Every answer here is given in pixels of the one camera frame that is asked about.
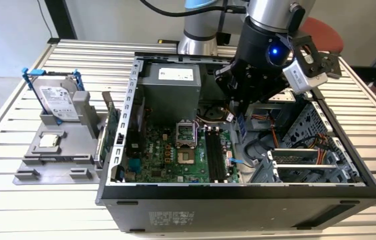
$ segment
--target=hard drive label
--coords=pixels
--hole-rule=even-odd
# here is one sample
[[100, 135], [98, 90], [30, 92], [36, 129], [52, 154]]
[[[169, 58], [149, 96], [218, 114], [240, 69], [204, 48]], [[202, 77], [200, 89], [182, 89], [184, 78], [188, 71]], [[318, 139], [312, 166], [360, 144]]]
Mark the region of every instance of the hard drive label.
[[65, 88], [60, 86], [40, 86], [40, 91], [54, 117], [62, 121], [78, 120], [78, 115]]

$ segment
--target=green circuit board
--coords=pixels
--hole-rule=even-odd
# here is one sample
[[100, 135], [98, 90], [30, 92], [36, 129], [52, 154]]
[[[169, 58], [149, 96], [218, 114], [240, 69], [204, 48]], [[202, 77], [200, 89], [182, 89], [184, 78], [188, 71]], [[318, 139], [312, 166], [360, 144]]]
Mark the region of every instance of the green circuit board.
[[[194, 138], [190, 133], [192, 131], [189, 132], [189, 129], [186, 129], [186, 131], [182, 130], [182, 138]], [[140, 159], [140, 173], [137, 173], [134, 179], [128, 182], [210, 183], [204, 134], [204, 130], [198, 129], [194, 149], [176, 148], [176, 129], [149, 127], [146, 129], [144, 154]], [[220, 133], [220, 140], [222, 149], [230, 151], [233, 154], [228, 132], [222, 131]], [[188, 158], [189, 154], [186, 152], [189, 151], [193, 153], [193, 163], [180, 164], [178, 161]], [[222, 160], [226, 161], [226, 153], [224, 151], [222, 155]], [[228, 183], [237, 183], [238, 177], [236, 166], [232, 167], [232, 171], [233, 174], [228, 176], [226, 181]]]

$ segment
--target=ram slot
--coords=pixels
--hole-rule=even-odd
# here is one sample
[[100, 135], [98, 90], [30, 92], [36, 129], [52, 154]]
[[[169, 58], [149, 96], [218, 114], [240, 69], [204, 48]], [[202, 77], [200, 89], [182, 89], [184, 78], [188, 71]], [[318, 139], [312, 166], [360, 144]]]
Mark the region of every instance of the ram slot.
[[225, 165], [218, 130], [209, 129], [205, 131], [205, 154], [209, 181], [210, 183], [216, 181], [222, 183], [225, 179]]

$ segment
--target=metal case frame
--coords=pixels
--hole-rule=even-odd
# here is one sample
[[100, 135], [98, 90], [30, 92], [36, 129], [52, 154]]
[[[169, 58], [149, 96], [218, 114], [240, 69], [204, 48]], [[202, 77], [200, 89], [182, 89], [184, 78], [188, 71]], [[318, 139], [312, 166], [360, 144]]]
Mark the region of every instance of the metal case frame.
[[177, 54], [142, 53], [134, 58], [109, 168], [104, 169], [106, 176], [97, 192], [97, 199], [105, 204], [122, 232], [320, 230], [376, 204], [376, 180], [317, 89], [312, 91], [310, 100], [316, 101], [326, 117], [365, 186], [334, 183], [116, 183], [124, 171], [126, 126], [145, 60], [196, 64], [229, 62], [222, 57]]

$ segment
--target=case label sticker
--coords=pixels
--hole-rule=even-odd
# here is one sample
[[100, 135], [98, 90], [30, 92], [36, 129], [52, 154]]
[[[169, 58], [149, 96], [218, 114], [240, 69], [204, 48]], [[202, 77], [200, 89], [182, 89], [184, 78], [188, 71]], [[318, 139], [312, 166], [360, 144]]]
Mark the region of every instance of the case label sticker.
[[186, 68], [160, 68], [158, 80], [193, 81], [194, 72]]
[[66, 89], [60, 86], [40, 86], [40, 91], [52, 114], [62, 121], [78, 120]]
[[194, 211], [150, 211], [149, 222], [153, 226], [190, 225]]

